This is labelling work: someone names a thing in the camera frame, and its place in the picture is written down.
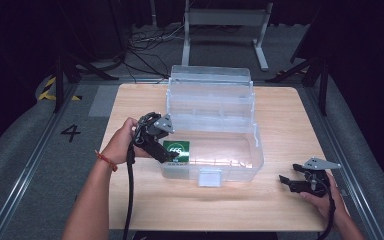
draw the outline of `green block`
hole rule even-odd
[[[163,147],[169,152],[177,152],[179,156],[171,162],[188,163],[189,162],[189,141],[166,141],[163,142]]]

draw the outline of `metal stand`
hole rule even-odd
[[[190,25],[231,25],[231,26],[260,26],[260,35],[253,40],[255,53],[262,71],[269,67],[261,47],[267,25],[270,19],[273,3],[268,3],[265,10],[225,10],[225,9],[194,9],[190,8],[189,0],[185,5],[185,42],[183,45],[182,65],[189,65],[191,39]]]

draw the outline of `human arm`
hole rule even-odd
[[[114,164],[125,163],[133,128],[136,126],[137,121],[128,118],[111,138],[102,155]],[[138,157],[149,157],[139,148],[135,148],[135,154]],[[108,239],[111,174],[109,164],[98,158],[68,217],[62,239]]]
[[[363,234],[358,229],[354,220],[348,215],[346,210],[344,200],[342,199],[341,194],[339,193],[338,187],[336,187],[335,179],[329,173],[330,188],[332,197],[335,201],[335,214],[334,214],[334,224],[338,228],[339,233],[343,240],[361,240],[364,239]],[[300,196],[307,202],[313,204],[317,207],[320,213],[326,219],[329,219],[329,197],[327,195],[319,198],[310,193],[301,192]]]

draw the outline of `plastic storage box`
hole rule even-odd
[[[164,177],[211,187],[253,179],[264,157],[248,69],[173,66],[166,101],[175,133],[163,140],[189,142],[189,162],[161,164]]]

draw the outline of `wooden table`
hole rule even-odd
[[[165,114],[163,84],[124,84],[114,102],[102,147],[127,117],[148,112]],[[221,188],[200,188],[196,181],[165,179],[159,162],[136,159],[132,230],[165,231],[323,231],[318,210],[291,193],[279,174],[304,177],[292,169],[315,156],[320,144],[295,89],[254,87],[255,118],[260,127],[265,163],[251,182],[224,182]],[[128,206],[126,165],[110,183],[110,228],[123,229]]]

